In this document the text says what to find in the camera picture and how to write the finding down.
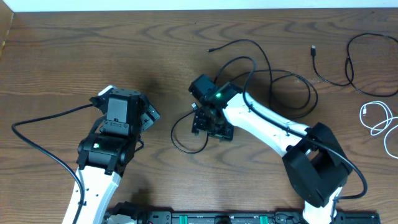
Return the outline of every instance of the green connector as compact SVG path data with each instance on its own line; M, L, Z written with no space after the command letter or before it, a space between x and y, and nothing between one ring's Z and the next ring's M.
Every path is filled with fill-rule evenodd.
M260 224L268 224L268 217L267 216L260 216Z
M188 224L188 216L187 215L180 215L180 224Z

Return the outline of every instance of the coiled white cable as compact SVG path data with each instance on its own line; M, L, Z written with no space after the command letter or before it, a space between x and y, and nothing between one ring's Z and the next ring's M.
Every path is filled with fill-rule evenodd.
M366 115L366 112L367 112L366 106L367 105L379 105L379 106L381 106L384 109L384 111L386 112L386 119L384 121L378 123L377 125L373 126L373 127L369 127L368 125L364 124L363 121L362 121L362 115L363 116ZM371 130L371 135L372 136L376 136L376 135L382 133L384 130L386 130L390 126L390 124L392 123L393 119L398 119L398 116L394 117L392 115L392 112L391 112L390 108L385 103L383 103L381 101L372 101L372 102L369 102L369 103L365 103L364 105L362 105L362 107L361 107L361 109L359 111L359 120L361 120L361 123L363 124L363 126L369 128ZM384 124L384 123L385 123L384 128L377 129L378 126L380 126L381 124ZM387 144L386 144L386 139L387 139L388 134L392 130L394 130L396 127L398 127L398 125L395 125L390 130L388 130L388 132L384 136L384 149L386 150L387 154L389 154L391 157L393 157L395 159L398 159L398 156L394 156L388 151Z

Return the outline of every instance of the wooden tabletop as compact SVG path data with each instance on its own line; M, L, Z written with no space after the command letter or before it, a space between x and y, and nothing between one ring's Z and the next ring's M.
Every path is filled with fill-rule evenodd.
M290 186L281 158L244 130L236 128L232 142L210 139L196 155L183 154L170 142L172 125L195 101L187 89L197 76L213 77L240 55L252 56L260 69L267 68L250 43L206 51L247 38L264 48L272 68L295 72L315 85L318 106L297 121L329 126L364 173L366 196L341 201L338 209L376 211L383 223L396 223L398 161L383 149L384 135L371 136L358 115L362 104L374 100L387 103L397 115L398 96L376 98L350 86L332 86L312 69L310 47L316 45L319 72L334 82L346 82L346 44L363 32L398 37L398 9L17 13L0 59L0 222L60 223L73 188L70 174L18 139L11 124L87 104L109 84L142 91L161 114L142 135L145 148L127 166L110 206L127 200L174 210L302 209L303 200ZM380 94L396 91L397 44L363 37L353 42L351 51L358 87ZM238 61L219 81L249 69L250 62ZM269 75L259 73L249 92L266 104L268 84ZM274 90L290 105L307 99L305 85L296 78L280 81ZM75 169L77 146L100 115L85 109L19 130ZM370 106L365 122L376 124L383 117L380 108ZM175 135L194 150L205 135L194 136L191 125L189 117ZM394 154L397 133L387 139ZM341 194L361 190L353 173Z

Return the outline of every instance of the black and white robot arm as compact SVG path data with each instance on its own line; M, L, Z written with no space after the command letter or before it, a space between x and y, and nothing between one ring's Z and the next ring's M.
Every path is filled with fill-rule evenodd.
M140 133L160 118L146 96L134 90L108 86L90 101L104 117L95 122L78 148L76 175L85 189L76 222L79 224L102 223L124 170L137 151L136 144L142 142ZM102 122L101 132L95 133ZM63 224L73 223L80 197L79 186L75 183Z
M281 156L292 187L305 200L304 219L309 224L331 222L333 199L345 185L352 168L335 154L290 134L293 131L331 144L339 155L346 158L328 127L318 123L310 128L295 123L262 106L245 93L246 101L251 105L249 108L240 87L232 83L218 87L205 75L192 82L189 91L202 105L195 113L194 133L206 131L210 136L230 141L233 138L233 126L250 132ZM253 113L253 108L269 121ZM316 151L317 156L310 160L308 155Z

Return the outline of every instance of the white backdrop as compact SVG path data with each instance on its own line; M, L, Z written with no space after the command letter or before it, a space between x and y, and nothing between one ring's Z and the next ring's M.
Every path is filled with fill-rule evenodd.
M14 12L398 7L398 0L4 0Z

